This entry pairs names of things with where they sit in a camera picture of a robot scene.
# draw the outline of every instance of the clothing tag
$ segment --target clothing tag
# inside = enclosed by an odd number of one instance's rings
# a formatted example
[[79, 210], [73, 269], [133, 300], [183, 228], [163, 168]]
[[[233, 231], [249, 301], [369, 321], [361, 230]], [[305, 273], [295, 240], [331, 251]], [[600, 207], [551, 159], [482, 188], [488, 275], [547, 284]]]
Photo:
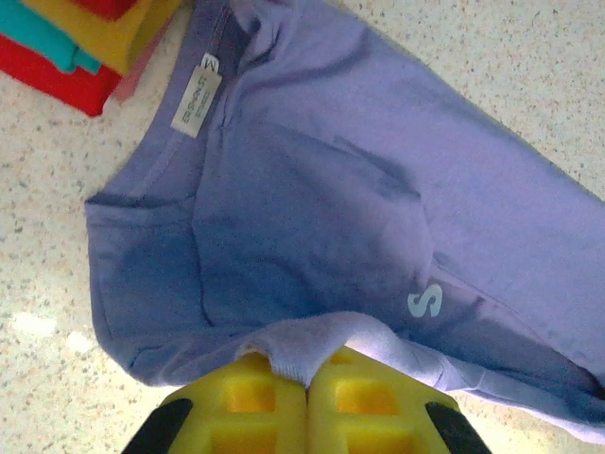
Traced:
[[200, 66], [202, 68], [204, 68], [204, 69], [209, 69], [213, 73], [217, 73], [218, 74], [219, 62], [218, 62], [218, 58], [215, 57], [214, 55], [205, 53], [204, 57], [201, 59], [201, 65]]
[[195, 139], [221, 81], [219, 74], [201, 65], [196, 66], [170, 126]]

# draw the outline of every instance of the teal fabric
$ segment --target teal fabric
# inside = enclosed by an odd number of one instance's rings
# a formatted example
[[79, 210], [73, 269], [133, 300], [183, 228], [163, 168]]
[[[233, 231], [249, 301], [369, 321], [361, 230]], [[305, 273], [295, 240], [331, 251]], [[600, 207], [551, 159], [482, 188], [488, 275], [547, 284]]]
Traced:
[[64, 73], [79, 66], [96, 74], [101, 63], [84, 52], [63, 31], [18, 0], [0, 0], [0, 34], [52, 61]]

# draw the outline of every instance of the yellow shirt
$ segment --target yellow shirt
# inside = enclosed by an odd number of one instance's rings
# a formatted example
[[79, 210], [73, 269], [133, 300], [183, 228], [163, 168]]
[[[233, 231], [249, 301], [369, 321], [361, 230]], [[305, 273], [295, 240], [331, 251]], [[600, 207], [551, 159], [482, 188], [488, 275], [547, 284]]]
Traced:
[[120, 74], [127, 74], [181, 0], [138, 0], [122, 17], [107, 21], [71, 0], [22, 0], [82, 49]]

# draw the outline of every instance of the purple t-shirt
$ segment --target purple t-shirt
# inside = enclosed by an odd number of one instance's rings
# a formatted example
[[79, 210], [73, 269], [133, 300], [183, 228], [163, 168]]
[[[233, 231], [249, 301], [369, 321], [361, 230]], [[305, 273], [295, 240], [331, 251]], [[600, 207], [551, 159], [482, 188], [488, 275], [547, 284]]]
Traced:
[[348, 342], [605, 444], [605, 205], [320, 0], [198, 1], [86, 213], [98, 340], [145, 383], [255, 349], [308, 384]]

